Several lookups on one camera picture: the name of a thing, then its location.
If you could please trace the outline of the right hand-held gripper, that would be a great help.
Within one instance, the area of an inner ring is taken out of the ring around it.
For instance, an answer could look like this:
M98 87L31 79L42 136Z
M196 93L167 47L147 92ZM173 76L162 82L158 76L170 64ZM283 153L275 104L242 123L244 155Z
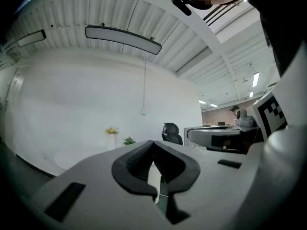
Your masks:
M275 131L286 128L287 121L274 95L270 92L247 109L236 113L235 126L198 127L188 130L188 139L208 150L222 150L224 141L241 135L236 148L247 154L251 145L266 141Z

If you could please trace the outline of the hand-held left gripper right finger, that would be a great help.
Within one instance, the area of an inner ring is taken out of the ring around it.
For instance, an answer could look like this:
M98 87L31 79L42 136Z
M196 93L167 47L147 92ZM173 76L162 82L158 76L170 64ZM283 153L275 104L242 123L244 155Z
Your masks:
M171 224L162 214L154 216L155 230L253 230L265 217L255 207L251 189L264 150L252 145L246 155L214 152L172 145L175 151L199 163L200 174L192 187L174 195L178 209L189 214Z

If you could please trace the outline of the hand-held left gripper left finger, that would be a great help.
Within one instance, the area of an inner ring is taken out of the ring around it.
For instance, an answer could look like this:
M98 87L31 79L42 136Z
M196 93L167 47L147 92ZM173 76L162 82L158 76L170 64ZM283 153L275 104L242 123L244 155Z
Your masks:
M31 209L56 230L171 230L172 224L152 197L128 193L114 180L111 167L123 154L145 144L139 142L88 157L41 187L31 198ZM48 208L70 184L84 185L62 221Z

